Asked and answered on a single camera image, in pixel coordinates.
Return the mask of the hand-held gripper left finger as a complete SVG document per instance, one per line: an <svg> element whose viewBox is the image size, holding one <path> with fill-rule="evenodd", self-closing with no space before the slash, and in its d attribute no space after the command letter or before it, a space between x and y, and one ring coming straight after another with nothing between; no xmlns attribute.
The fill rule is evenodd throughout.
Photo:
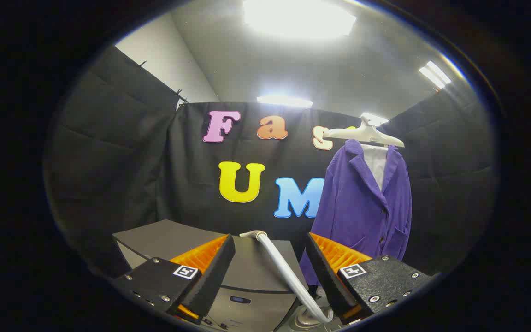
<svg viewBox="0 0 531 332"><path fill-rule="evenodd" d="M200 325L235 254L233 236L227 234L175 258L149 258L110 283L124 297L156 316Z"/></svg>

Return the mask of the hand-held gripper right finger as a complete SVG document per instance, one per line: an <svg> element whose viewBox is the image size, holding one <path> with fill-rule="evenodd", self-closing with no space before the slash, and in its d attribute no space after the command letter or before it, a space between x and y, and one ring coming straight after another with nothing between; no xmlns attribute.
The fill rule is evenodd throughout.
<svg viewBox="0 0 531 332"><path fill-rule="evenodd" d="M395 307L433 281L432 275L390 255L371 258L312 232L305 250L331 309L343 324Z"/></svg>

